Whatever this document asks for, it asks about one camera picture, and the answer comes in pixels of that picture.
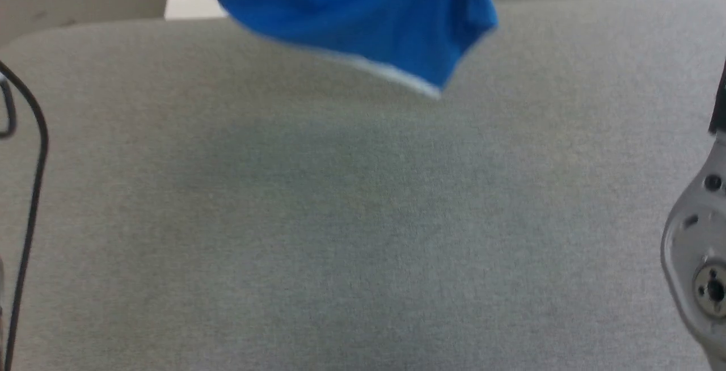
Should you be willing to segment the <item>grey fabric sofa cushion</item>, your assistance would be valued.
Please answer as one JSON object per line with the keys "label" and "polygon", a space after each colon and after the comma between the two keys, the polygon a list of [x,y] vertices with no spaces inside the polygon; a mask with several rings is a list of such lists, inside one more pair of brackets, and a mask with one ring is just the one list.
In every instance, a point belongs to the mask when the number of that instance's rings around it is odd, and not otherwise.
{"label": "grey fabric sofa cushion", "polygon": [[439,100],[230,20],[27,35],[13,371],[708,371],[660,267],[726,0],[528,1]]}

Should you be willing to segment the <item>blue garment with white trim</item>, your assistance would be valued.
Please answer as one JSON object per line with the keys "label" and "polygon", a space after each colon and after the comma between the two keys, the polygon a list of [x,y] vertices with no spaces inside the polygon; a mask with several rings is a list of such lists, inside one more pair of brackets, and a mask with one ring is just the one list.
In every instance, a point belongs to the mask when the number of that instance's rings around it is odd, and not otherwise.
{"label": "blue garment with white trim", "polygon": [[231,19],[438,99],[499,20],[493,0],[216,0]]}

